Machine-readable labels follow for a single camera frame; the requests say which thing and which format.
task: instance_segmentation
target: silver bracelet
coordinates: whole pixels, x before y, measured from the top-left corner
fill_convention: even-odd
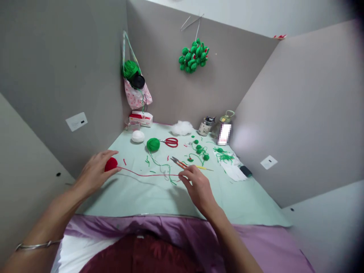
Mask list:
[[[56,243],[60,243],[62,241],[58,240],[58,241],[49,241],[48,243],[44,243],[44,244],[39,244],[39,245],[23,245],[23,243],[18,244],[18,246],[16,247],[15,251],[18,251],[19,249],[23,249],[23,250],[33,250],[33,249],[37,249],[37,248],[47,248],[50,245],[56,244]]]

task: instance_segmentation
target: gray wall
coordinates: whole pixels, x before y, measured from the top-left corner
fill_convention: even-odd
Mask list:
[[[237,108],[232,148],[281,207],[364,178],[357,41],[349,21],[280,42]]]
[[[1,268],[51,200],[74,179],[1,94],[0,116]]]
[[[130,110],[119,74],[126,28],[125,0],[0,3],[0,91],[74,177]],[[71,132],[65,119],[80,112],[88,124]]]
[[[178,58],[191,47],[198,23],[181,32],[189,14],[145,0],[128,1],[127,12],[129,38],[153,98],[148,112],[158,122],[187,120],[198,128],[207,115],[235,110],[278,44],[202,19],[198,37],[210,48],[209,60],[187,74],[179,70]]]

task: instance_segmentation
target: pink bag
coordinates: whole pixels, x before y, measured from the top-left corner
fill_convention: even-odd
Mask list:
[[[139,69],[139,63],[137,58],[135,57],[134,51],[132,49],[132,46],[130,45],[130,41],[128,38],[128,35],[126,34],[126,32],[124,31],[123,34],[123,46],[122,46],[122,67],[124,68],[124,64],[125,64],[125,40],[128,40],[129,43],[129,47],[130,50],[133,54],[134,60],[136,62],[136,64],[138,65]],[[152,96],[148,90],[147,84],[144,84],[142,89],[135,89],[134,87],[131,86],[130,82],[124,78],[124,86],[125,86],[125,93],[126,93],[126,98],[128,99],[128,103],[131,107],[132,110],[134,109],[138,109],[140,107],[143,107],[145,105],[149,105],[153,102],[152,100]]]

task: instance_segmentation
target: purple fabric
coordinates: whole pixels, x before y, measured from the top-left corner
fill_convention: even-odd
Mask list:
[[[265,273],[312,273],[311,264],[283,227],[234,225]],[[65,234],[107,239],[149,230],[161,239],[193,253],[206,272],[225,272],[216,234],[210,223],[179,217],[101,217],[75,215]]]

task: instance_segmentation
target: electrical outlet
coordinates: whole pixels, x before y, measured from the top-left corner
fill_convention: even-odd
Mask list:
[[[76,131],[78,128],[84,126],[87,123],[87,118],[84,112],[79,113],[73,117],[66,119],[66,122],[71,131]]]
[[[266,159],[264,159],[261,164],[265,169],[270,169],[272,166],[278,163],[271,155],[268,155]]]

